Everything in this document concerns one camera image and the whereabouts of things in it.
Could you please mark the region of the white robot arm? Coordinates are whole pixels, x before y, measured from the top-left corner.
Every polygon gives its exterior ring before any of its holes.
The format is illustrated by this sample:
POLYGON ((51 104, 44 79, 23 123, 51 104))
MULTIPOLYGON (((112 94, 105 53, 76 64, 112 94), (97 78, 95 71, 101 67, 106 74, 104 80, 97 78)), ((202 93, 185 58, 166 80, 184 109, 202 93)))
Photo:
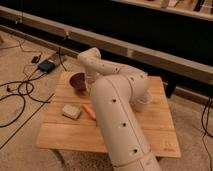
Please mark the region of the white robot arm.
POLYGON ((90 100, 114 171, 162 171, 133 110, 150 102, 148 75, 101 58, 97 48, 78 54, 91 83, 90 100))

